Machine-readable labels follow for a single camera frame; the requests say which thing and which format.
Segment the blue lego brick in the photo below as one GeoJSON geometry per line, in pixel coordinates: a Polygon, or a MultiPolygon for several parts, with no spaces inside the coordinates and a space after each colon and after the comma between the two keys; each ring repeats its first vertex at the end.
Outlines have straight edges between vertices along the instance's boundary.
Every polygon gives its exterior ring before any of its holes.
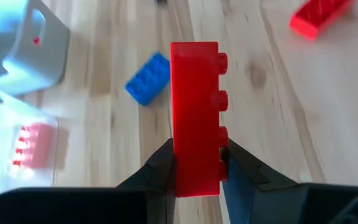
{"type": "Polygon", "coordinates": [[[169,61],[160,53],[156,53],[125,84],[125,89],[139,104],[147,106],[164,89],[169,79],[169,61]]]}

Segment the lego brick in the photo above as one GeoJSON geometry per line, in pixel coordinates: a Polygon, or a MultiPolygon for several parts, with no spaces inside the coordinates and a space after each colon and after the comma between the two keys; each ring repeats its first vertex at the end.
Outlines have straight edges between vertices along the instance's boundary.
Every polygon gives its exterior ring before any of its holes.
{"type": "Polygon", "coordinates": [[[16,142],[16,166],[42,169],[47,165],[48,152],[52,140],[53,127],[35,123],[23,126],[16,142]]]}
{"type": "Polygon", "coordinates": [[[353,2],[354,0],[310,0],[292,15],[290,27],[306,39],[315,40],[353,2]]]}
{"type": "Polygon", "coordinates": [[[227,70],[227,56],[217,42],[180,42],[171,43],[170,61],[175,194],[218,195],[219,147],[227,144],[227,130],[219,127],[227,93],[218,90],[218,75],[227,70]]]}
{"type": "Polygon", "coordinates": [[[169,61],[160,53],[156,53],[126,83],[125,89],[138,103],[147,106],[164,89],[169,79],[169,61]]]}

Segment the wooden table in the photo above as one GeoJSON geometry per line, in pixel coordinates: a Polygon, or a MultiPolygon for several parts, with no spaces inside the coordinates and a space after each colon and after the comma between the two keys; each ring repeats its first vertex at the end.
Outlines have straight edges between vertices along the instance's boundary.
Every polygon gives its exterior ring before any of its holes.
{"type": "MultiPolygon", "coordinates": [[[[172,136],[169,92],[139,106],[125,82],[170,42],[229,57],[221,124],[299,182],[358,185],[358,3],[316,42],[288,28],[302,0],[45,0],[70,28],[61,84],[25,100],[60,121],[55,185],[114,187],[172,136]]],[[[229,223],[224,197],[179,199],[176,223],[229,223]]]]}

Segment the table surface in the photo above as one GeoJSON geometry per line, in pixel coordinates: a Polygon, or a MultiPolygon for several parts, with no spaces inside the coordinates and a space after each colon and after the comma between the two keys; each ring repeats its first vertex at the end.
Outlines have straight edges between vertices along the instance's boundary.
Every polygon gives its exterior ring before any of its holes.
{"type": "MultiPolygon", "coordinates": [[[[57,86],[24,99],[60,122],[55,185],[114,187],[172,136],[168,88],[124,85],[170,42],[218,41],[229,137],[299,182],[358,185],[358,2],[316,42],[288,28],[303,0],[44,0],[70,28],[57,86]]],[[[229,223],[223,195],[177,200],[175,223],[229,223]]]]}

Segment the white container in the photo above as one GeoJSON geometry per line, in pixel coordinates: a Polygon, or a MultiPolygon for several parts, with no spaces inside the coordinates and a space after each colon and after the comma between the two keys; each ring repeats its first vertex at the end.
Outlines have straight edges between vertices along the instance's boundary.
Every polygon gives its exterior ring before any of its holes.
{"type": "Polygon", "coordinates": [[[41,0],[0,0],[0,90],[48,88],[65,69],[69,30],[41,0]]]}
{"type": "Polygon", "coordinates": [[[0,193],[18,187],[51,186],[57,148],[56,119],[7,94],[0,92],[0,98],[0,193]],[[33,124],[47,129],[35,133],[23,128],[34,127],[33,124]]]}

